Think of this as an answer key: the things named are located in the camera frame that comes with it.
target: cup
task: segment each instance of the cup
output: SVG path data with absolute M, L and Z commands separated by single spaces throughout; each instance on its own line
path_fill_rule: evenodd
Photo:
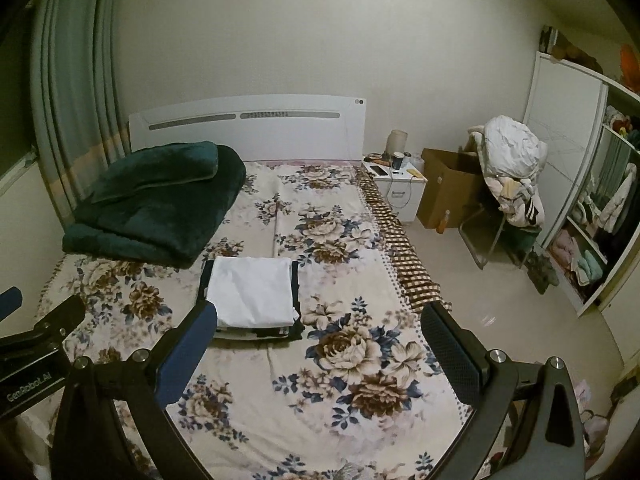
M 400 166 L 402 166 L 402 160 L 404 159 L 403 152 L 394 152 L 394 156 L 391 159 L 391 167 L 394 170 L 399 170 Z

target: nightstand drawer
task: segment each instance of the nightstand drawer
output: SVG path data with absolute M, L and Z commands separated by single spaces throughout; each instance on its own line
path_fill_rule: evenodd
M 400 207 L 404 204 L 419 204 L 424 191 L 424 184 L 424 180 L 415 180 L 413 182 L 407 180 L 401 182 L 376 181 L 376 186 L 378 186 L 382 198 L 387 200 L 392 207 Z

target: checkered fabric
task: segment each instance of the checkered fabric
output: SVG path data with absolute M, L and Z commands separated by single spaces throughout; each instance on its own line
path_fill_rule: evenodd
M 396 272 L 402 297 L 406 298 L 411 309 L 418 314 L 429 301 L 440 301 L 450 310 L 450 303 L 442 301 L 440 285 L 431 279 L 424 268 L 402 224 L 380 194 L 372 176 L 364 168 L 357 168 L 356 177 L 364 199 L 378 222 L 384 240 L 383 247 Z

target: floral bedsheet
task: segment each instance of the floral bedsheet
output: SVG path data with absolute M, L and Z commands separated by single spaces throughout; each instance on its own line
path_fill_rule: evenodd
M 69 357 L 126 359 L 181 322 L 204 260 L 296 258 L 303 339 L 214 340 L 168 413 L 218 479 L 330 479 L 345 461 L 369 466 L 379 479 L 425 478 L 468 409 L 424 341 L 419 313 L 402 298 L 357 170 L 248 163 L 247 171 L 190 269 L 70 254 L 38 314 L 79 294 L 87 311 L 66 339 Z M 49 441 L 61 396 L 27 412 Z M 116 406 L 141 469 L 156 476 L 126 405 Z

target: nightstand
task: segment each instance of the nightstand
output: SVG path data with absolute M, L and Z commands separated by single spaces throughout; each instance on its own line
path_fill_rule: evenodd
M 369 171 L 373 181 L 378 186 L 382 198 L 391 206 L 391 209 L 403 224 L 410 224 L 415 220 L 420 200 L 427 184 L 426 178 L 417 178 L 407 170 L 413 168 L 409 163 L 404 168 L 392 170 L 386 166 L 380 166 L 386 171 L 386 175 L 378 175 L 371 169 L 378 166 L 373 162 L 363 162 L 362 165 Z

